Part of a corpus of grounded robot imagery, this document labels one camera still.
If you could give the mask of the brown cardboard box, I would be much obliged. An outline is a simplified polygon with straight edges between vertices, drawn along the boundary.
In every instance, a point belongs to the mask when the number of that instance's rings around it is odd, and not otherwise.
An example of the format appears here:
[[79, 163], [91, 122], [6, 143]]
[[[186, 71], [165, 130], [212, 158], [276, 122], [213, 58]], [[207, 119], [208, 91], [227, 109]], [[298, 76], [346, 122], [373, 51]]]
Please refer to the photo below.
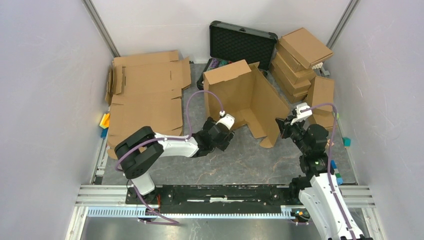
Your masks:
[[239, 60], [203, 73], [205, 111], [218, 120], [220, 110], [235, 118], [233, 129], [247, 125], [260, 146], [272, 148], [280, 136], [277, 118], [290, 112], [288, 102], [258, 68]]

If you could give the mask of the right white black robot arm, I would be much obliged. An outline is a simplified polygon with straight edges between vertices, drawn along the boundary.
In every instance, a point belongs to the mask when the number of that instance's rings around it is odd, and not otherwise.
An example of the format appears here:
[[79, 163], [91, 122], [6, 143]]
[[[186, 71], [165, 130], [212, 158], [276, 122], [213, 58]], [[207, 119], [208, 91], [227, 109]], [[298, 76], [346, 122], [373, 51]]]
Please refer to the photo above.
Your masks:
[[289, 184], [289, 199], [303, 204], [323, 240], [365, 240], [343, 200], [337, 178], [326, 153], [329, 132], [319, 124], [304, 128], [294, 116], [276, 118], [282, 139], [291, 139], [301, 152], [304, 176]]

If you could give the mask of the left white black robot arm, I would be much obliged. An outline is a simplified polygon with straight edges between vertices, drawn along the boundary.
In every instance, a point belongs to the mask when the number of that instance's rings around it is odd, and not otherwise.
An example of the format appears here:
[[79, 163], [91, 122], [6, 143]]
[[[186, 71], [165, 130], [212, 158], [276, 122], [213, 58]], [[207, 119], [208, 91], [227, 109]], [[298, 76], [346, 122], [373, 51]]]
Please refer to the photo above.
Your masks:
[[208, 117], [200, 131], [185, 136], [164, 135], [144, 126], [114, 148], [116, 168], [133, 183], [139, 199], [151, 204], [157, 198], [157, 190], [149, 169], [159, 158], [198, 158], [215, 149], [224, 151], [235, 135], [231, 130], [235, 121], [230, 114], [218, 121]]

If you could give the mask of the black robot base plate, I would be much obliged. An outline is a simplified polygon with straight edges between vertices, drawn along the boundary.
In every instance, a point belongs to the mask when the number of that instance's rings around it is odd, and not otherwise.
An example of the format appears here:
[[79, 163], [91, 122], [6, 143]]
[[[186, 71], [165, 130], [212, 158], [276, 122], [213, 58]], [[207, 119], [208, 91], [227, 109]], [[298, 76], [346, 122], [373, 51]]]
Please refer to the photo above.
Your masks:
[[161, 214], [276, 214], [299, 206], [287, 185], [162, 185], [143, 200]]

